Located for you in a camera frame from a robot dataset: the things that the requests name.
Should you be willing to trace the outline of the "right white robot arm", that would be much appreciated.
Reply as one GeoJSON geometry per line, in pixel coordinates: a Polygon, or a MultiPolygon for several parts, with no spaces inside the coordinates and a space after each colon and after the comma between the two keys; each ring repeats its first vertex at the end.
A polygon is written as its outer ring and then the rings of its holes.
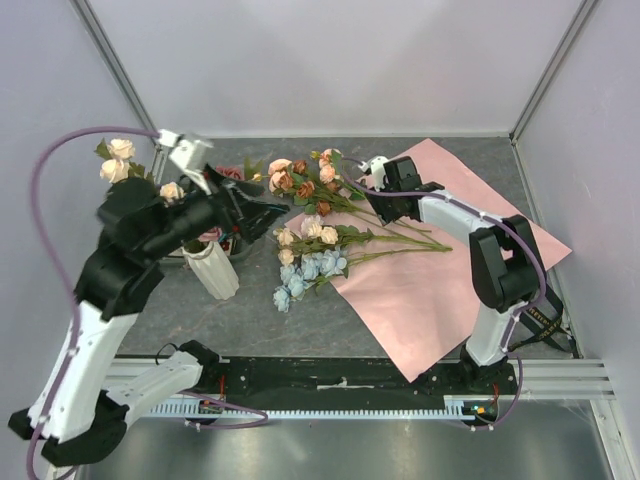
{"type": "Polygon", "coordinates": [[[468,247],[472,285],[481,306],[461,350],[457,377],[465,391],[483,392],[506,362],[521,314],[546,295],[546,273],[529,221],[521,215],[488,214],[437,182],[423,182],[409,156],[377,156],[360,170],[372,183],[365,196],[382,224],[408,217],[468,247]]]}

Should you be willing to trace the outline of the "cream rose stem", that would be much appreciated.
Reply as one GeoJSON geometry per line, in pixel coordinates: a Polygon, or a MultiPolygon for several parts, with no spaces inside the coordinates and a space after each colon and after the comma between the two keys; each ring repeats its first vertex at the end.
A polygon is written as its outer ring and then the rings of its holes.
{"type": "Polygon", "coordinates": [[[185,196],[184,189],[176,182],[160,185],[155,181],[153,174],[147,172],[143,165],[132,161],[136,150],[131,140],[114,138],[107,142],[102,139],[94,152],[103,160],[100,178],[110,184],[119,183],[129,178],[141,178],[154,186],[167,204],[174,203],[185,196]]]}

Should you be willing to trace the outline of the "dusty pink rose stem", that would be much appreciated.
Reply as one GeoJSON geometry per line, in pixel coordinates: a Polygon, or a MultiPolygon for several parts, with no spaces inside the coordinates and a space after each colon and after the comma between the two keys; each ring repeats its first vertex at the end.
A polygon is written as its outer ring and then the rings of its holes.
{"type": "MultiPolygon", "coordinates": [[[[244,172],[239,167],[216,166],[215,171],[219,174],[234,180],[242,181],[245,179],[244,172]]],[[[222,242],[225,236],[224,231],[220,227],[214,227],[199,237],[202,243],[222,242]]]]}

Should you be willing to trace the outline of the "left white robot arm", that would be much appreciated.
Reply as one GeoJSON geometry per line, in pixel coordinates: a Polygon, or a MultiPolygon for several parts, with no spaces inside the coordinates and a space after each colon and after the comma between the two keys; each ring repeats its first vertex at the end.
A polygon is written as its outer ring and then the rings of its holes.
{"type": "Polygon", "coordinates": [[[38,400],[11,415],[9,428],[40,443],[42,457],[55,467],[93,464],[172,395],[215,389],[220,357],[195,340],[124,385],[103,384],[121,342],[164,278],[161,259],[213,227],[256,241],[290,210],[266,201],[263,192],[211,167],[204,169],[203,186],[193,185],[172,204],[146,179],[113,184],[97,210],[103,230],[71,292],[72,319],[54,369],[38,400]]]}

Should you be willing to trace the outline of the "peach flower stem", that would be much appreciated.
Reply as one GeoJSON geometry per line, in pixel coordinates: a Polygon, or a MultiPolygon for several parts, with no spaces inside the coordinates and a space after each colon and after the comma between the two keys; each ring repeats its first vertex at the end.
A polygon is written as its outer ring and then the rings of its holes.
{"type": "Polygon", "coordinates": [[[449,253],[450,246],[433,239],[413,238],[383,228],[380,232],[354,225],[325,224],[319,216],[306,216],[300,227],[273,231],[278,245],[277,257],[289,266],[314,254],[339,253],[357,265],[373,259],[408,253],[449,253]]]}

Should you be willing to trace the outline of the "large peach peony stem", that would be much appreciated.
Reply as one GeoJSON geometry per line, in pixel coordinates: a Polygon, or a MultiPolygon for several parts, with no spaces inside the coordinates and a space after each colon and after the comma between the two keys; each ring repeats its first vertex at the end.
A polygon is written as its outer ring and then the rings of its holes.
{"type": "Polygon", "coordinates": [[[266,181],[269,190],[276,196],[291,196],[293,200],[309,203],[323,200],[331,203],[338,196],[347,200],[363,200],[364,196],[349,186],[338,172],[343,156],[339,150],[312,151],[309,160],[292,161],[279,158],[270,162],[263,172],[263,162],[245,160],[245,179],[258,183],[266,181]]]}

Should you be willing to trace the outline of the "brown orange flower stem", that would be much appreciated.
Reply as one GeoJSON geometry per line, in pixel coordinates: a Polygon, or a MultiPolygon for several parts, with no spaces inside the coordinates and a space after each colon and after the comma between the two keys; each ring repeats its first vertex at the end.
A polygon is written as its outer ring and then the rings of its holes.
{"type": "Polygon", "coordinates": [[[330,213],[348,213],[372,225],[380,224],[375,214],[364,206],[364,195],[348,186],[338,173],[337,167],[343,160],[339,150],[313,151],[311,159],[317,163],[316,169],[306,160],[272,161],[268,167],[269,190],[276,196],[289,196],[307,215],[325,217],[330,213]]]}

